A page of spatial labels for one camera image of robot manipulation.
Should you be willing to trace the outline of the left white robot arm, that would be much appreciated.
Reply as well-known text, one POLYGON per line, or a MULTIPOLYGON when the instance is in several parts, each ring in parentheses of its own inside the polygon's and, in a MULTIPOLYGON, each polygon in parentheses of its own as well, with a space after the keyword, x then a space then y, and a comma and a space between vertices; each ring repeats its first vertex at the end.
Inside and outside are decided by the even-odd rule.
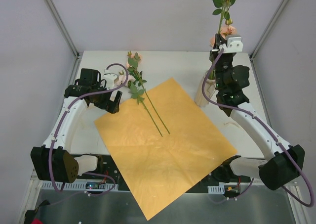
POLYGON ((88 173, 93 179, 104 174, 101 156, 84 154, 74 157, 70 154, 72 140, 82 115, 89 105, 115 114, 119 111, 122 96, 116 88, 119 76, 105 70, 83 68, 80 77, 69 85, 64 92, 62 110, 53 130, 40 147, 33 147, 31 160, 40 180, 73 183, 78 176, 88 173))

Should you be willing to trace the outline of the pink flower stem three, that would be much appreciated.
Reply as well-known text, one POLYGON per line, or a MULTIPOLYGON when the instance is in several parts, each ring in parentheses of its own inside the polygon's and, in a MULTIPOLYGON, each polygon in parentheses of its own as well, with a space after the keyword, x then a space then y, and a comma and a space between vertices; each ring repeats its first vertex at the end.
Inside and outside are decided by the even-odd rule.
POLYGON ((148 93, 146 92, 145 86, 144 86, 144 80, 142 79, 142 75, 139 71, 136 69, 132 69, 131 71, 128 71, 129 73, 126 74, 123 71, 119 72, 117 85, 122 85, 123 82, 127 79, 126 84, 124 84, 125 87, 129 89, 129 93, 131 94, 131 99, 136 100, 138 105, 141 105, 146 113, 148 114, 151 122, 153 123, 154 127, 156 128, 158 134, 163 137, 161 130, 158 127, 157 122, 155 121, 152 113, 150 112, 149 108, 145 104, 145 101, 147 100, 151 107, 153 108, 155 114, 158 116, 162 124, 164 125, 160 115, 158 114, 155 106, 151 102, 151 99, 149 98, 148 93))

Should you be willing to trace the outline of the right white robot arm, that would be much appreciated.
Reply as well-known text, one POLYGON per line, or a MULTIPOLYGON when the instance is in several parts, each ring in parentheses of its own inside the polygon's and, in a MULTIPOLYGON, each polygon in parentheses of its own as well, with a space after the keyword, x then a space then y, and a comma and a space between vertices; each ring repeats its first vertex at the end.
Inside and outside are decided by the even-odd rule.
POLYGON ((215 35, 210 51, 214 63, 217 103, 225 114, 237 122, 252 138, 264 155, 263 159, 236 157, 222 169, 226 181, 239 176, 260 179, 270 190, 276 190, 300 176, 305 151, 300 145, 291 145, 258 116, 243 88, 250 85, 249 67, 233 66, 236 53, 242 51, 239 35, 215 35))

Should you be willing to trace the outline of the pink flower stem four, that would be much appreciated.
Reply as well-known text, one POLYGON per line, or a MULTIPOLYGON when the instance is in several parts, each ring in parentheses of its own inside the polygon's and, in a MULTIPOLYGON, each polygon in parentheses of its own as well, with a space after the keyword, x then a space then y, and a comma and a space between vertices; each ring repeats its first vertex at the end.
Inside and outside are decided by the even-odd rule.
POLYGON ((167 128, 165 122, 162 120, 162 117, 159 115, 157 109, 155 108, 152 100, 150 99, 146 88, 145 83, 146 80, 143 79, 143 72, 138 70, 138 67, 142 61, 142 57, 139 53, 132 51, 127 52, 127 70, 128 70, 128 76, 132 77, 132 79, 127 83, 127 87, 130 89, 131 98, 136 100, 138 105, 142 105, 142 107, 145 109, 147 114, 149 115, 149 118, 153 122, 155 128, 157 129, 159 135, 163 137, 161 130, 158 127, 157 122, 155 121, 153 115, 151 114, 150 110, 148 109, 147 105, 145 104, 145 101, 147 100, 149 104, 151 105, 152 109, 154 110, 155 114, 157 115, 158 119, 162 123, 163 127, 167 131, 168 134, 171 134, 169 129, 167 128))

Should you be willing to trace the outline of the cream printed ribbon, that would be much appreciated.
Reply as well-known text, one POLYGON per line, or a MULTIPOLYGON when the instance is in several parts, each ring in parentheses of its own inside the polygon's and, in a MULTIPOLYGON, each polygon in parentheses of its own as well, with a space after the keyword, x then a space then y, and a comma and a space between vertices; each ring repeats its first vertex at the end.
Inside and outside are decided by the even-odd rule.
POLYGON ((227 127, 229 125, 235 126, 237 128, 240 128, 240 125, 238 125, 236 122, 225 122, 225 123, 223 123, 223 127, 227 127))

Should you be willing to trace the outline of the orange wrapping paper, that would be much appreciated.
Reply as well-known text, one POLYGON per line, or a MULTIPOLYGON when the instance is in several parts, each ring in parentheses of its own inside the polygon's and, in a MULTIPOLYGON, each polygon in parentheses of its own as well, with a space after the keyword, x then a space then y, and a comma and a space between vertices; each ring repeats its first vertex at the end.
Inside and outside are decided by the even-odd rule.
MULTIPOLYGON (((147 100, 145 104, 163 137, 134 99, 126 100, 118 113, 107 113, 94 122, 119 168, 128 162, 156 165, 158 160, 171 165, 172 159, 186 174, 188 170, 200 170, 198 173, 206 176, 236 155, 237 150, 173 78, 149 90, 148 95, 171 134, 147 100)), ((150 220, 184 193, 132 195, 145 218, 150 220)))

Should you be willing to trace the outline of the pink flower stem one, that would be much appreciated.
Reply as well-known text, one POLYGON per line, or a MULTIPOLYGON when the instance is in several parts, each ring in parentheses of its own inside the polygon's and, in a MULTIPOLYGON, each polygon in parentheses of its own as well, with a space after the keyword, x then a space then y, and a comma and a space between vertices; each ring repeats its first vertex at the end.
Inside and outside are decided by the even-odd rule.
POLYGON ((220 29, 218 32, 220 33, 220 35, 224 39, 229 35, 236 35, 237 34, 237 30, 233 26, 233 20, 231 18, 229 20, 220 21, 219 26, 220 26, 220 29))

